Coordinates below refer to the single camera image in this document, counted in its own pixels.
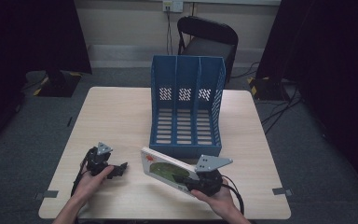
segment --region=white book cover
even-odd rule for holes
[[[148,147],[142,148],[141,159],[146,175],[150,175],[151,177],[192,196],[186,185],[177,183],[172,175],[190,177],[198,180],[199,177],[195,172],[194,166],[159,153]]]

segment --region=magazine rack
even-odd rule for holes
[[[221,57],[154,56],[149,147],[176,159],[218,156],[225,78]]]

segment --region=black chair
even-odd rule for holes
[[[177,27],[180,36],[178,55],[223,57],[226,82],[229,82],[238,46],[237,33],[224,23],[194,16],[179,19]],[[183,34],[192,36],[187,46]]]

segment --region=white wall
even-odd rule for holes
[[[162,12],[161,1],[77,0],[76,7],[86,43],[91,45],[92,61],[147,62],[150,55],[167,51],[168,19]],[[240,42],[236,65],[257,61],[266,46],[277,10],[278,6],[184,2],[183,13],[171,13],[173,54],[177,53],[179,41],[176,23],[193,12],[226,23],[237,32]],[[110,54],[113,58],[99,55],[101,46],[109,46],[110,51],[116,52]]]

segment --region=hand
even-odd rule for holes
[[[223,178],[223,184],[228,184],[225,178]],[[191,194],[198,200],[206,202],[218,216],[228,223],[250,223],[235,206],[228,188],[222,187],[212,197],[196,189],[191,190]]]
[[[82,205],[84,205],[91,196],[97,191],[98,187],[101,186],[106,177],[113,171],[113,165],[105,167],[99,174],[92,176],[89,171],[87,171],[86,165],[83,167],[82,177],[79,181],[75,193],[72,197],[77,197],[81,200]]]

